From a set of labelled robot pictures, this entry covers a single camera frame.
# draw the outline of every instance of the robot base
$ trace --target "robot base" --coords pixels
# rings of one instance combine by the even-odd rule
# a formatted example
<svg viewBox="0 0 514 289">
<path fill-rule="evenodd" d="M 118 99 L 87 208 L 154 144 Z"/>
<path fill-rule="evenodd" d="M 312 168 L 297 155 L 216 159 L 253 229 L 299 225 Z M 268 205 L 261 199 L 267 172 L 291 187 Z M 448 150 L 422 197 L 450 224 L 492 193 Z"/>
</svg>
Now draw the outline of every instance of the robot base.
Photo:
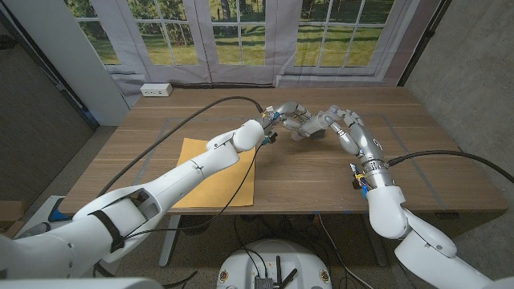
<svg viewBox="0 0 514 289">
<path fill-rule="evenodd" d="M 257 270 L 244 249 L 237 250 L 223 263 L 219 274 L 217 289 L 272 289 L 277 285 L 277 256 L 280 258 L 280 275 L 284 281 L 297 269 L 291 282 L 283 284 L 285 289 L 329 289 L 332 288 L 328 270 L 323 261 L 306 248 L 286 240 L 265 239 L 246 245 L 264 259 L 267 267 L 267 277 L 271 282 L 260 282 L 255 286 Z M 259 256 L 249 251 L 255 264 L 259 268 L 260 278 L 264 276 L 264 265 Z"/>
</svg>

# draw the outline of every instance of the wire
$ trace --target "wire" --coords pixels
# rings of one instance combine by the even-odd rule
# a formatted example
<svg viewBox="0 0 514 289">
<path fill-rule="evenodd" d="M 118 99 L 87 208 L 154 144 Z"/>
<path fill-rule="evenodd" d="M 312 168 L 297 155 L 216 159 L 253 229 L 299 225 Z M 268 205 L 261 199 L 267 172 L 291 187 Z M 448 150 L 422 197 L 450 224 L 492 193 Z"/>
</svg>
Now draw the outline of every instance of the wire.
<svg viewBox="0 0 514 289">
<path fill-rule="evenodd" d="M 369 289 L 373 289 L 368 283 L 366 283 L 363 279 L 359 278 L 359 276 L 355 275 L 350 269 L 348 269 L 348 267 L 346 266 L 345 262 L 343 261 L 343 258 L 341 257 L 341 254 L 339 254 L 339 250 L 337 249 L 336 243 L 334 242 L 334 240 L 332 240 L 332 237 L 328 233 L 327 228 L 325 228 L 325 226 L 324 226 L 323 220 L 321 219 L 321 214 L 318 214 L 318 216 L 320 217 L 320 224 L 323 227 L 324 232 L 327 234 L 328 239 L 330 239 L 330 242 L 332 243 L 332 246 L 336 250 L 337 257 L 339 258 L 339 261 L 341 262 L 341 264 L 343 265 L 345 270 L 351 276 L 353 276 L 355 279 L 357 279 L 362 285 L 367 286 Z"/>
<path fill-rule="evenodd" d="M 218 213 L 216 214 L 214 217 L 212 217 L 209 221 L 206 221 L 206 222 L 203 222 L 202 224 L 200 225 L 196 225 L 196 226 L 190 226 L 190 227 L 183 227 L 183 228 L 174 228 L 174 229 L 152 229 L 152 230 L 144 230 L 144 231 L 141 231 L 141 232 L 137 232 L 135 234 L 130 234 L 128 236 L 126 236 L 124 238 L 124 240 L 127 240 L 127 239 L 130 239 L 132 237 L 136 237 L 137 235 L 140 235 L 140 234 L 146 234 L 146 233 L 152 233 L 152 232 L 163 232 L 163 231 L 171 231 L 171 230 L 192 230 L 192 229 L 197 229 L 197 228 L 200 228 L 200 227 L 203 227 L 207 224 L 210 224 L 213 220 L 215 220 L 217 217 L 219 217 L 219 215 L 221 215 L 225 210 L 226 208 L 228 208 L 228 205 L 232 202 L 232 200 L 234 200 L 234 197 L 235 195 L 238 193 L 238 191 L 241 189 L 241 187 L 243 186 L 243 183 L 244 181 L 247 179 L 248 177 L 248 173 L 250 173 L 250 170 L 251 170 L 251 167 L 252 165 L 254 164 L 255 162 L 255 157 L 257 157 L 257 153 L 259 152 L 259 149 L 262 148 L 262 144 L 255 150 L 255 154 L 254 154 L 254 157 L 253 159 L 251 160 L 251 164 L 250 164 L 250 167 L 248 167 L 248 170 L 247 170 L 247 173 L 244 175 L 244 178 L 243 178 L 243 181 L 241 181 L 241 184 L 239 185 L 238 189 L 235 190 L 235 193 L 234 195 L 232 195 L 232 197 L 230 198 L 230 200 L 227 202 L 227 204 L 225 205 L 225 207 L 223 207 L 223 209 Z"/>
<path fill-rule="evenodd" d="M 410 276 L 407 274 L 407 271 L 405 271 L 405 268 L 403 268 L 403 264 L 401 262 L 398 262 L 398 265 L 400 266 L 400 269 L 402 269 L 403 271 L 403 274 L 405 274 L 405 276 L 407 277 L 407 279 L 409 280 L 409 283 L 410 285 L 412 286 L 412 288 L 416 289 L 416 285 L 414 285 L 414 282 L 412 282 L 412 279 L 410 278 Z"/>
<path fill-rule="evenodd" d="M 259 277 L 259 278 L 260 278 L 260 272 L 259 272 L 259 268 L 257 267 L 257 264 L 255 263 L 254 259 L 251 257 L 250 253 L 248 253 L 248 250 L 247 250 L 247 248 L 244 246 L 243 241 L 241 241 L 241 237 L 239 237 L 238 228 L 237 228 L 237 226 L 235 225 L 235 217 L 236 217 L 236 216 L 234 216 L 234 230 L 235 230 L 235 235 L 238 237 L 239 245 L 243 247 L 243 249 L 245 250 L 245 252 L 247 252 L 248 257 L 250 257 L 251 261 L 254 263 L 255 269 L 257 270 L 257 277 Z"/>
<path fill-rule="evenodd" d="M 96 272 L 102 274 L 104 277 L 112 278 L 116 277 L 111 272 L 107 271 L 102 265 L 100 265 L 100 261 L 98 261 L 95 265 L 93 265 L 93 278 L 96 278 Z"/>
<path fill-rule="evenodd" d="M 244 246 L 243 241 L 241 241 L 241 236 L 239 236 L 238 227 L 236 226 L 236 223 L 235 223 L 236 217 L 237 216 L 234 216 L 234 231 L 235 231 L 235 235 L 238 238 L 239 245 L 245 250 L 245 252 L 247 252 L 248 257 L 250 257 L 251 261 L 254 263 L 255 269 L 257 270 L 257 276 L 260 278 L 259 268 L 257 267 L 257 264 L 255 263 L 254 259 L 251 257 L 250 253 L 248 252 L 249 250 Z"/>
<path fill-rule="evenodd" d="M 181 281 L 178 281 L 178 282 L 175 282 L 175 283 L 171 283 L 171 284 L 166 284 L 166 285 L 162 285 L 165 289 L 170 289 L 170 288 L 175 288 L 175 287 L 179 287 L 180 285 L 184 284 L 182 286 L 182 288 L 184 288 L 186 286 L 186 284 L 198 273 L 198 271 L 195 271 L 193 273 L 191 273 L 191 275 L 189 277 L 187 277 L 186 279 L 183 279 Z"/>
<path fill-rule="evenodd" d="M 357 285 L 355 284 L 355 281 L 353 281 L 353 279 L 350 279 L 348 278 L 347 276 L 341 278 L 341 280 L 339 280 L 339 289 L 341 289 L 341 282 L 343 282 L 343 280 L 345 280 L 345 289 L 348 288 L 348 280 L 352 281 L 352 284 L 355 288 L 357 288 Z"/>
<path fill-rule="evenodd" d="M 116 181 L 118 181 L 118 179 L 123 176 L 125 173 L 127 173 L 127 171 L 132 168 L 141 158 L 143 158 L 147 153 L 149 153 L 150 151 L 152 151 L 153 149 L 155 149 L 161 142 L 163 142 L 165 139 L 167 139 L 169 136 L 171 136 L 174 132 L 176 132 L 179 128 L 182 127 L 182 125 L 186 124 L 188 121 L 192 120 L 195 116 L 199 115 L 200 113 L 206 111 L 207 109 L 215 106 L 216 104 L 219 104 L 223 101 L 226 101 L 226 100 L 248 100 L 250 102 L 252 102 L 253 104 L 255 104 L 255 106 L 257 107 L 257 110 L 259 111 L 259 113 L 262 113 L 264 112 L 263 108 L 260 106 L 260 104 L 249 98 L 249 97 L 245 97 L 245 96 L 228 96 L 228 97 L 224 97 L 222 99 L 219 99 L 219 100 L 216 100 L 214 101 L 213 103 L 211 104 L 208 104 L 206 105 L 204 108 L 198 110 L 197 112 L 195 112 L 194 114 L 192 114 L 191 116 L 188 116 L 185 120 L 183 120 L 180 124 L 177 124 L 176 127 L 174 127 L 171 131 L 169 131 L 168 133 L 166 133 L 163 137 L 161 137 L 159 140 L 157 140 L 155 143 L 153 143 L 152 145 L 150 145 L 143 153 L 141 153 L 139 156 L 137 156 L 133 161 L 131 161 L 126 167 L 124 167 L 107 185 L 105 185 L 105 187 L 100 191 L 100 193 L 98 193 L 98 196 L 101 196 L 105 193 L 107 193 L 107 191 L 112 187 L 112 185 L 114 185 L 114 183 Z"/>
<path fill-rule="evenodd" d="M 431 150 L 431 151 L 424 151 L 424 152 L 418 152 L 418 153 L 409 153 L 403 157 L 396 157 L 392 160 L 389 160 L 386 162 L 388 166 L 394 166 L 399 163 L 401 163 L 404 160 L 413 158 L 413 157 L 420 157 L 420 156 L 428 156 L 428 155 L 452 155 L 452 156 L 459 156 L 459 157 L 467 157 L 475 161 L 479 161 L 485 165 L 488 165 L 492 169 L 494 169 L 496 172 L 501 173 L 504 177 L 506 177 L 509 181 L 514 183 L 514 177 L 507 173 L 504 169 L 500 168 L 498 165 L 493 164 L 492 162 L 482 158 L 478 157 L 471 153 L 464 153 L 459 151 L 450 151 L 450 150 Z"/>
</svg>

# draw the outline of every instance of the blue connector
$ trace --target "blue connector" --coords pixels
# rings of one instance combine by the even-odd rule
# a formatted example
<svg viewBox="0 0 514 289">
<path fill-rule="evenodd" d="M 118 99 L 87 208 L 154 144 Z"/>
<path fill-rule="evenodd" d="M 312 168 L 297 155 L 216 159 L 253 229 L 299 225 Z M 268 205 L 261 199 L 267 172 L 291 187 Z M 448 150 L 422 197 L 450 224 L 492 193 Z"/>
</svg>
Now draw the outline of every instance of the blue connector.
<svg viewBox="0 0 514 289">
<path fill-rule="evenodd" d="M 368 186 L 365 185 L 364 187 L 362 187 L 361 192 L 362 192 L 362 197 L 364 197 L 364 199 L 367 200 L 368 198 L 366 197 L 366 195 L 368 194 Z"/>
</svg>

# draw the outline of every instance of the black cable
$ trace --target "black cable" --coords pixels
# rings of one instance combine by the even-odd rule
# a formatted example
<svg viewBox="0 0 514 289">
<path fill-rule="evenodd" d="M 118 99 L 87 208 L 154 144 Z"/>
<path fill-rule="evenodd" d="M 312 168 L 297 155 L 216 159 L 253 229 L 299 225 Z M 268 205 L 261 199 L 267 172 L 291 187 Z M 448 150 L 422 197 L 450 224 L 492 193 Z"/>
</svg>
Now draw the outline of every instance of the black cable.
<svg viewBox="0 0 514 289">
<path fill-rule="evenodd" d="M 509 181 L 514 183 L 514 177 L 507 173 L 504 169 L 500 168 L 498 165 L 493 164 L 492 162 L 482 158 L 478 157 L 474 154 L 470 153 L 464 153 L 459 151 L 450 151 L 450 150 L 431 150 L 431 151 L 424 151 L 424 152 L 418 152 L 418 153 L 409 153 L 403 157 L 396 157 L 392 160 L 389 160 L 386 162 L 388 166 L 393 166 L 401 163 L 404 160 L 410 159 L 412 157 L 420 157 L 420 156 L 428 156 L 428 155 L 452 155 L 452 156 L 459 156 L 459 157 L 467 157 L 475 161 L 479 161 L 485 165 L 488 165 L 492 169 L 494 169 L 496 172 L 501 173 L 504 177 L 506 177 Z"/>
<path fill-rule="evenodd" d="M 250 166 L 248 167 L 248 170 L 247 170 L 247 173 L 244 175 L 244 178 L 243 178 L 243 181 L 241 181 L 241 184 L 239 185 L 238 189 L 235 190 L 235 193 L 234 195 L 232 195 L 232 197 L 230 198 L 230 200 L 227 202 L 227 204 L 225 205 L 225 207 L 223 207 L 223 209 L 218 213 L 216 214 L 214 217 L 212 217 L 209 221 L 206 221 L 206 222 L 203 222 L 202 224 L 200 225 L 196 225 L 196 226 L 190 226 L 190 227 L 184 227 L 184 228 L 174 228 L 174 229 L 152 229 L 152 230 L 144 230 L 144 231 L 141 231 L 141 232 L 137 232 L 135 234 L 130 234 L 128 236 L 126 236 L 124 238 L 124 240 L 127 240 L 129 238 L 132 238 L 132 237 L 136 237 L 137 235 L 140 235 L 140 234 L 146 234 L 146 233 L 152 233 L 152 232 L 163 232 L 163 231 L 171 231 L 171 230 L 192 230 L 192 229 L 197 229 L 197 228 L 200 228 L 200 227 L 203 227 L 205 225 L 208 225 L 210 224 L 213 220 L 215 220 L 217 217 L 219 217 L 219 215 L 221 215 L 225 210 L 226 208 L 228 208 L 228 205 L 232 202 L 232 200 L 234 200 L 234 197 L 235 195 L 238 193 L 238 191 L 241 189 L 241 187 L 243 186 L 243 183 L 244 181 L 247 179 L 248 177 L 248 173 L 250 173 L 250 170 L 251 170 L 251 167 L 253 166 L 254 162 L 255 162 L 255 157 L 257 157 L 257 153 L 259 152 L 259 149 L 262 148 L 262 144 L 255 150 L 255 154 L 254 154 L 254 157 L 253 159 L 251 160 L 251 164 Z"/>
<path fill-rule="evenodd" d="M 248 252 L 248 249 L 244 246 L 243 241 L 241 241 L 241 237 L 239 236 L 238 227 L 236 226 L 236 223 L 235 223 L 236 217 L 237 216 L 234 216 L 234 231 L 235 231 L 235 235 L 238 238 L 239 245 L 244 249 L 245 252 L 247 252 L 247 255 L 248 255 L 248 257 L 250 257 L 251 262 L 254 263 L 254 267 L 257 270 L 257 277 L 260 278 L 259 268 L 257 267 L 257 264 L 255 263 L 255 260 L 251 257 L 250 253 Z"/>
<path fill-rule="evenodd" d="M 152 145 L 150 145 L 143 153 L 141 153 L 139 156 L 137 156 L 133 161 L 131 161 L 126 167 L 124 167 L 107 185 L 105 185 L 105 187 L 100 191 L 100 193 L 98 194 L 98 197 L 107 193 L 107 191 L 111 188 L 112 185 L 114 185 L 114 183 L 116 181 L 118 181 L 118 179 L 123 176 L 125 173 L 127 173 L 127 171 L 132 168 L 141 158 L 143 158 L 147 153 L 149 153 L 150 151 L 152 151 L 153 149 L 155 149 L 161 142 L 163 142 L 165 139 L 167 139 L 169 136 L 171 136 L 174 132 L 176 132 L 179 128 L 182 127 L 182 125 L 186 124 L 188 121 L 192 120 L 195 116 L 199 115 L 200 113 L 204 112 L 205 110 L 215 106 L 216 104 L 219 104 L 223 101 L 226 101 L 226 100 L 248 100 L 248 101 L 251 101 L 253 104 L 255 104 L 255 106 L 257 107 L 257 110 L 259 111 L 259 113 L 262 113 L 264 112 L 263 108 L 261 108 L 260 104 L 249 98 L 249 97 L 245 97 L 245 96 L 228 96 L 228 97 L 224 97 L 222 99 L 219 99 L 219 100 L 216 100 L 214 101 L 213 103 L 211 104 L 208 104 L 206 105 L 204 108 L 198 110 L 197 112 L 195 112 L 194 114 L 192 114 L 191 116 L 188 116 L 185 120 L 183 120 L 180 124 L 177 124 L 176 127 L 174 127 L 171 131 L 169 131 L 168 133 L 166 133 L 163 137 L 161 137 L 159 140 L 157 140 L 155 143 L 153 143 Z"/>
<path fill-rule="evenodd" d="M 95 265 L 93 265 L 93 278 L 96 277 L 96 272 L 102 274 L 104 277 L 112 278 L 116 277 L 111 272 L 107 271 L 102 265 L 100 265 L 100 261 L 98 261 Z"/>
<path fill-rule="evenodd" d="M 348 278 L 347 275 L 345 275 L 345 277 L 341 278 L 341 280 L 339 280 L 339 289 L 341 289 L 341 282 L 343 282 L 343 280 L 345 280 L 345 289 L 348 288 L 348 280 L 352 281 L 353 283 L 353 286 L 357 289 L 357 284 L 355 283 L 355 281 L 353 281 L 353 279 L 350 279 Z"/>
<path fill-rule="evenodd" d="M 411 278 L 410 278 L 410 276 L 407 274 L 407 271 L 405 271 L 405 268 L 403 268 L 402 263 L 398 262 L 398 265 L 400 266 L 400 269 L 402 269 L 403 274 L 405 274 L 405 276 L 406 276 L 406 277 L 407 277 L 407 279 L 409 280 L 409 283 L 410 283 L 410 285 L 412 286 L 412 288 L 417 289 L 417 288 L 416 288 L 416 285 L 414 285 L 414 282 L 412 282 L 412 279 L 411 279 Z"/>
<path fill-rule="evenodd" d="M 178 287 L 182 284 L 184 284 L 184 286 L 182 286 L 182 288 L 184 288 L 186 286 L 186 284 L 198 273 L 198 271 L 195 271 L 193 273 L 191 273 L 191 275 L 189 277 L 187 277 L 186 279 L 183 279 L 183 280 L 180 280 L 178 282 L 175 282 L 175 283 L 171 283 L 171 284 L 166 284 L 166 285 L 162 285 L 165 289 L 170 289 L 170 288 L 175 288 L 175 287 Z"/>
</svg>

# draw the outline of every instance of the wall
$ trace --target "wall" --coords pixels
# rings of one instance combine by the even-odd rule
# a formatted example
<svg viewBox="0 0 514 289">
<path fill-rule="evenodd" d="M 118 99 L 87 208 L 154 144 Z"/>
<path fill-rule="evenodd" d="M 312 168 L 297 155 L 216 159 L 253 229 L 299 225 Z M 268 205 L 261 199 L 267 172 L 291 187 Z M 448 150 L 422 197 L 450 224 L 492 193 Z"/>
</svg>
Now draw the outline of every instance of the wall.
<svg viewBox="0 0 514 289">
<path fill-rule="evenodd" d="M 513 19 L 511 1 L 454 0 L 406 83 L 461 149 L 511 168 Z"/>
<path fill-rule="evenodd" d="M 464 152 L 485 157 L 510 174 L 514 174 L 513 19 L 512 1 L 453 0 L 406 82 Z M 490 169 L 484 172 L 512 208 L 514 185 Z M 513 222 L 514 211 L 509 209 L 466 232 L 455 240 L 459 255 L 493 279 L 512 275 Z"/>
<path fill-rule="evenodd" d="M 4 1 L 91 114 L 119 125 L 129 106 L 64 1 Z"/>
<path fill-rule="evenodd" d="M 0 34 L 9 34 L 2 24 Z M 1 200 L 28 207 L 91 135 L 20 45 L 0 51 Z"/>
</svg>

